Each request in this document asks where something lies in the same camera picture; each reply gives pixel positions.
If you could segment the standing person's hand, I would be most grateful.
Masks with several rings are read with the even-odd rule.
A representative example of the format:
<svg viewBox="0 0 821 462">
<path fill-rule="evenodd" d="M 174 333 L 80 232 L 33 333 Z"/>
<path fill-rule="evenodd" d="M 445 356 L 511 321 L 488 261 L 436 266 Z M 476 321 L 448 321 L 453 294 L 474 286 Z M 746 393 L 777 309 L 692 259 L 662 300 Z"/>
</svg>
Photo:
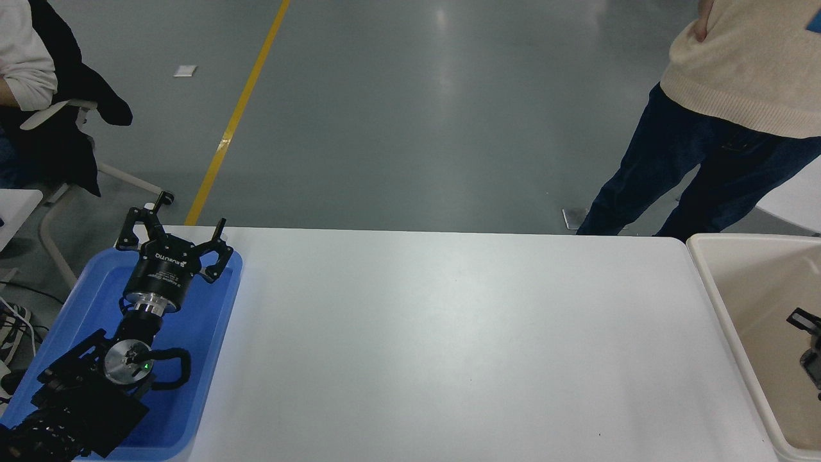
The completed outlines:
<svg viewBox="0 0 821 462">
<path fill-rule="evenodd" d="M 709 24 L 713 5 L 715 5 L 715 0 L 698 0 L 697 19 L 691 27 L 692 34 L 698 43 L 703 43 L 707 37 L 707 24 Z"/>
</svg>

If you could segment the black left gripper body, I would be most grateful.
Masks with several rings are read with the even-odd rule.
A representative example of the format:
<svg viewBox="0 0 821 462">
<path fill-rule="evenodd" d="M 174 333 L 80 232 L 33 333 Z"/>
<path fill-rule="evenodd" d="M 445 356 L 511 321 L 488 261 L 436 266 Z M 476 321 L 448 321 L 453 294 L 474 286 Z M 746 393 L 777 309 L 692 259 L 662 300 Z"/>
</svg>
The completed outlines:
<svg viewBox="0 0 821 462">
<path fill-rule="evenodd" d="M 224 271 L 224 240 L 194 244 L 172 234 L 152 239 L 140 248 L 138 263 L 123 290 L 129 304 L 155 295 L 167 306 L 182 306 L 194 277 L 213 284 Z"/>
</svg>

